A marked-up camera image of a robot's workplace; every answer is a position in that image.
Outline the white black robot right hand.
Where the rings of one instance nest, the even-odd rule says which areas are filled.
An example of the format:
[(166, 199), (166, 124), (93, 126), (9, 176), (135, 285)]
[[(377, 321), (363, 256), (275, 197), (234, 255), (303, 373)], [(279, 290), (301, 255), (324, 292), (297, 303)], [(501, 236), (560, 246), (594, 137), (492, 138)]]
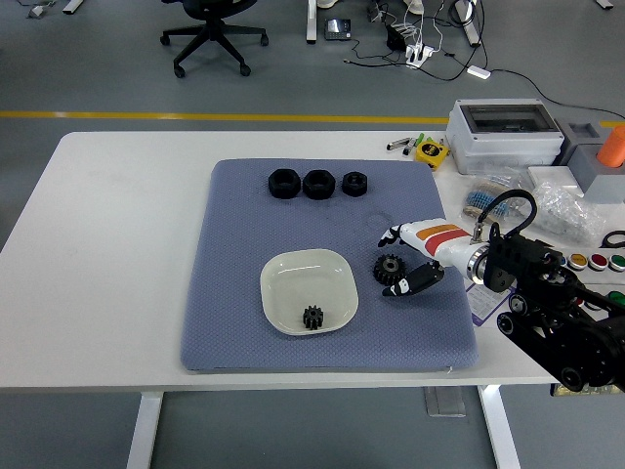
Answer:
[(404, 223), (390, 227), (378, 246), (398, 239), (429, 257), (431, 262), (387, 286), (382, 292), (384, 296), (419, 293), (441, 281), (446, 267), (455, 267), (464, 278), (483, 284), (488, 244), (474, 241), (471, 234), (458, 226), (441, 218)]

